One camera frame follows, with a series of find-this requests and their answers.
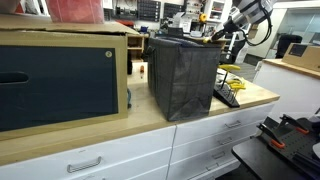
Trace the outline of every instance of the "drawer handle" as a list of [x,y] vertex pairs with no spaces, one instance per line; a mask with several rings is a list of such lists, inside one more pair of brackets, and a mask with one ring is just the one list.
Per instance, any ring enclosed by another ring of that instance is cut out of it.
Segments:
[[213,170],[213,169],[215,169],[215,168],[217,168],[217,167],[219,167],[219,165],[218,165],[218,163],[215,163],[214,165],[212,165],[212,166],[210,166],[210,167],[206,167],[206,169],[207,169],[208,171],[211,171],[211,170]]
[[236,121],[235,123],[233,124],[225,124],[228,128],[233,128],[233,127],[237,127],[237,126],[240,126],[241,125],[241,122],[240,121]]
[[226,155],[226,153],[224,151],[222,151],[218,154],[212,155],[212,157],[213,157],[213,159],[219,159],[219,158],[223,157],[224,155]]
[[218,141],[221,145],[225,145],[231,143],[233,141],[232,137],[228,137],[227,139]]
[[94,162],[92,164],[87,164],[87,165],[84,165],[84,166],[81,166],[81,167],[74,167],[73,165],[69,164],[68,167],[67,167],[67,171],[68,171],[68,173],[73,173],[73,172],[76,172],[76,171],[87,169],[89,167],[97,166],[97,165],[100,164],[101,160],[102,160],[102,157],[99,156],[96,162]]

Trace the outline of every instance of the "metal screw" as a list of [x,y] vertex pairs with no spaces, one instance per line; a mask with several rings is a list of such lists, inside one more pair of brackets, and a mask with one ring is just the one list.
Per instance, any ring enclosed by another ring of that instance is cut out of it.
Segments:
[[106,56],[107,56],[108,58],[112,57],[112,52],[111,52],[111,51],[107,51],[107,52],[106,52]]

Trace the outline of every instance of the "black chair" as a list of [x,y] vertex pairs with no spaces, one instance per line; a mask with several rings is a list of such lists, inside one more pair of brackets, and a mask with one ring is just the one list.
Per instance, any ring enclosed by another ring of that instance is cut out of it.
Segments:
[[276,53],[276,59],[283,58],[291,43],[301,43],[302,37],[298,35],[285,34],[281,35],[278,43],[278,50]]

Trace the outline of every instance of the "white drawer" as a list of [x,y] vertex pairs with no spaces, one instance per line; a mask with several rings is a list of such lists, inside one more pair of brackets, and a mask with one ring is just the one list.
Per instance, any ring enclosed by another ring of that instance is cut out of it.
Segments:
[[68,165],[94,164],[98,161],[98,157],[101,157],[101,162],[88,170],[112,166],[128,159],[171,148],[175,129],[175,126],[168,127],[1,166],[0,179],[16,180],[21,178],[21,174],[32,180],[64,179],[79,173],[69,173]]
[[231,153],[231,148],[248,139],[249,137],[243,138],[212,151],[170,164],[168,180],[190,179],[236,159]]
[[265,104],[177,125],[174,146],[265,120],[274,104]]
[[166,149],[157,153],[123,162],[115,166],[101,168],[94,172],[83,171],[80,172],[82,175],[73,177],[70,180],[140,180],[139,177],[146,178],[157,174],[160,174],[162,177],[166,177],[168,167],[166,167],[166,169],[160,169],[159,171],[153,170],[160,167],[163,168],[165,165],[168,165],[170,153],[171,149]]
[[239,139],[252,136],[257,132],[258,128],[256,125],[260,122],[262,121],[254,122],[246,126],[240,126],[221,134],[215,134],[197,141],[176,146],[173,148],[170,163],[175,163],[191,156],[225,146],[229,143],[238,141]]
[[198,176],[193,177],[189,180],[214,180],[217,177],[220,177],[230,171],[237,169],[240,164],[241,163],[238,160],[234,159],[213,170],[199,174]]
[[167,178],[168,165],[140,174],[128,180],[165,180]]

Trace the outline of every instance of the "wooden cabinet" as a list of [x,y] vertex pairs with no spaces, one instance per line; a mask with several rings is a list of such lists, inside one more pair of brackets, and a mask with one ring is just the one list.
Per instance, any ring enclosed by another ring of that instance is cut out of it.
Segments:
[[131,56],[132,62],[142,62],[141,55],[144,50],[144,41],[148,35],[128,35],[128,54]]

